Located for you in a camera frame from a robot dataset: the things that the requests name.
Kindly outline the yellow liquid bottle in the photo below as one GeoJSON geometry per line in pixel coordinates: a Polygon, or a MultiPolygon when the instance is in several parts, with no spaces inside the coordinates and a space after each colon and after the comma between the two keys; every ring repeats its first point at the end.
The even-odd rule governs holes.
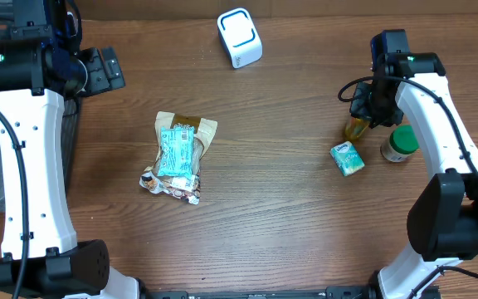
{"type": "Polygon", "coordinates": [[[369,127],[370,121],[350,116],[344,127],[346,140],[358,140],[364,131],[369,127]]]}

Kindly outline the green lid jar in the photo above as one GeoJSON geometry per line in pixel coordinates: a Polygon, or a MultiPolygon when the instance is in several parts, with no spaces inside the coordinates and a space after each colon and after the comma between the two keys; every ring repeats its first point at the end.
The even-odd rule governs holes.
{"type": "Polygon", "coordinates": [[[394,163],[403,162],[419,149],[419,144],[410,125],[398,126],[380,147],[383,157],[394,163]]]}

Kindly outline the Kleenex tissue pack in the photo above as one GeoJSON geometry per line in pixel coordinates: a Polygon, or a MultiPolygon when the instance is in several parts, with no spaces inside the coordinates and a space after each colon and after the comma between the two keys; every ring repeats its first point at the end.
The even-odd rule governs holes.
{"type": "Polygon", "coordinates": [[[344,177],[358,172],[365,166],[364,161],[350,141],[336,145],[330,150],[330,154],[344,177]]]}

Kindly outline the brown teal snack bag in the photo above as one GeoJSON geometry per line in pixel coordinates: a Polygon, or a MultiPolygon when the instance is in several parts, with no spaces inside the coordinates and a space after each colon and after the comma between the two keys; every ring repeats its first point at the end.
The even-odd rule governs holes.
{"type": "Polygon", "coordinates": [[[154,164],[140,176],[139,185],[151,194],[167,194],[199,204],[200,161],[217,126],[215,120],[160,111],[154,123],[159,150],[154,164]]]}

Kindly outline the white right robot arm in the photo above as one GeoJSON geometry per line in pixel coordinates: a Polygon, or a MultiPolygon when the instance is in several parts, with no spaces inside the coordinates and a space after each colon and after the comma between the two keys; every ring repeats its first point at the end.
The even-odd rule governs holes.
{"type": "Polygon", "coordinates": [[[352,81],[350,113],[372,127],[407,118],[429,181],[407,216],[408,244],[378,271],[379,298],[420,298],[447,271],[478,255],[478,148],[456,111],[434,53],[373,55],[373,75],[352,81]]]}

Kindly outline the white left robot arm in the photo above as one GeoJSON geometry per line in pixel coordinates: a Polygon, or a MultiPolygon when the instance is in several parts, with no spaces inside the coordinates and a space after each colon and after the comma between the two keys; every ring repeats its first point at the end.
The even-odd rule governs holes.
{"type": "Polygon", "coordinates": [[[123,88],[110,48],[82,49],[72,1],[16,1],[0,40],[0,153],[5,224],[0,292],[14,298],[144,298],[100,239],[79,241],[61,154],[67,100],[123,88]]]}

